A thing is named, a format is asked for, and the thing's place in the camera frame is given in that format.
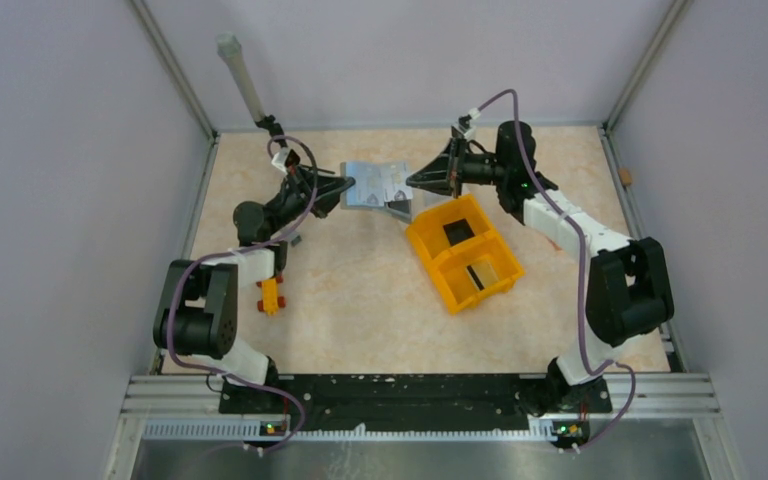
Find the black card in yellow bin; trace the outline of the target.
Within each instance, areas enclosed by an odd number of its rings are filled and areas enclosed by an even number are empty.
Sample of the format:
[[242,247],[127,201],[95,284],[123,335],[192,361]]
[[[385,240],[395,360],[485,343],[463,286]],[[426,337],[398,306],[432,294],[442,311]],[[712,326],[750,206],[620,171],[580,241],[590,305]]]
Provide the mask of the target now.
[[443,231],[450,246],[458,245],[475,236],[472,227],[466,219],[445,224]]

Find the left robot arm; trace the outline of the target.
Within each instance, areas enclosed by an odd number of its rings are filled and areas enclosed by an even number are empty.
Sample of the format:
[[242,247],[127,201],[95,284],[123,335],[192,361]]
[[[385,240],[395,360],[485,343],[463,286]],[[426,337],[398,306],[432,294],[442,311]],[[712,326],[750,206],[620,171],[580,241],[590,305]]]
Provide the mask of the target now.
[[242,285],[277,281],[286,265],[290,224],[312,214],[326,217],[352,186],[352,177],[294,167],[266,203],[243,201],[232,215],[239,246],[200,263],[170,263],[152,337],[171,357],[193,357],[216,374],[244,385],[243,401],[257,413],[279,404],[280,386],[268,378],[270,359],[239,338]]

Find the yellow plastic bin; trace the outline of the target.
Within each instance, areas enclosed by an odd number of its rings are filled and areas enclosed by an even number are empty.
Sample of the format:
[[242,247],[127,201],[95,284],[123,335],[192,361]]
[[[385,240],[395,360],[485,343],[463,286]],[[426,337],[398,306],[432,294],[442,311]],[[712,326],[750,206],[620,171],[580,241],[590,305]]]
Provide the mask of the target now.
[[[475,236],[450,246],[443,226],[461,219],[469,222]],[[424,210],[407,226],[405,234],[451,315],[510,291],[525,275],[512,249],[472,194]],[[475,288],[466,271],[468,265],[475,264],[485,265],[490,276],[483,291]]]

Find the black mini tripod with tube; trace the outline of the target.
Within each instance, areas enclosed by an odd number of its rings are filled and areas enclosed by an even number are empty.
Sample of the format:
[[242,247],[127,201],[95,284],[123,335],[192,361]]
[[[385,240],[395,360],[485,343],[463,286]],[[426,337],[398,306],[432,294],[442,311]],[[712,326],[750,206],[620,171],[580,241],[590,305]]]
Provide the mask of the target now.
[[[283,127],[274,115],[266,113],[245,64],[242,45],[237,37],[229,32],[220,33],[216,36],[216,47],[217,55],[226,64],[255,126],[269,134],[267,153],[271,161],[272,156],[281,148],[290,148]],[[318,170],[315,166],[307,169]],[[292,173],[304,172],[305,170],[304,165],[299,163]]]

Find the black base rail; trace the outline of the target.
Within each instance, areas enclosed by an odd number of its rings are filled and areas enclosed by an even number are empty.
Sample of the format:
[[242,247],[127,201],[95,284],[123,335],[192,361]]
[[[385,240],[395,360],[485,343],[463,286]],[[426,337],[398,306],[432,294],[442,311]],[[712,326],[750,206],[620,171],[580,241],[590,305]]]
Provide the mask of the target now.
[[303,411],[305,432],[360,425],[372,432],[470,432],[525,430],[535,413],[578,420],[612,410],[605,381],[555,402],[542,374],[299,374],[271,385],[273,392],[224,384],[220,413],[284,420]]

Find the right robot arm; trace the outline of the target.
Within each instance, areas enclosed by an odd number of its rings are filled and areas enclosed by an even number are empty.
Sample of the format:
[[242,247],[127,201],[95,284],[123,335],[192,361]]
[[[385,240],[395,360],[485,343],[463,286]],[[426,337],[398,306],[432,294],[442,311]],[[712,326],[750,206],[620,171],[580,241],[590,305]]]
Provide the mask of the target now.
[[574,205],[539,172],[536,150],[522,121],[498,127],[493,151],[455,128],[438,156],[406,183],[451,197],[466,184],[491,185],[506,213],[577,260],[577,338],[551,362],[548,374],[557,378],[546,385],[549,404],[572,412],[586,400],[585,383],[614,364],[626,343],[671,320],[675,306],[662,245],[615,231]]

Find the grey leather card holder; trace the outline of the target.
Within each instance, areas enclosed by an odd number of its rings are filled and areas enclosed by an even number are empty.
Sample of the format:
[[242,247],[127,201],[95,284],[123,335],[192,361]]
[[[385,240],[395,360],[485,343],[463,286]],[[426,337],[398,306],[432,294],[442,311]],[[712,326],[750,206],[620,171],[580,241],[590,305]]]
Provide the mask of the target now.
[[383,213],[411,222],[413,191],[406,183],[411,173],[406,162],[343,162],[340,173],[354,180],[341,195],[342,209]]

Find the yellow toy brick car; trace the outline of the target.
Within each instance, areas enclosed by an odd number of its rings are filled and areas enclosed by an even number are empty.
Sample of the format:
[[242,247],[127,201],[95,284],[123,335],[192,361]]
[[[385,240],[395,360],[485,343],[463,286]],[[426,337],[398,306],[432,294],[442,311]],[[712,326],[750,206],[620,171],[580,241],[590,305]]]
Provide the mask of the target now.
[[286,307],[286,299],[280,293],[279,287],[283,283],[283,276],[277,275],[262,281],[256,286],[260,289],[261,298],[257,302],[258,311],[266,315],[275,315]]

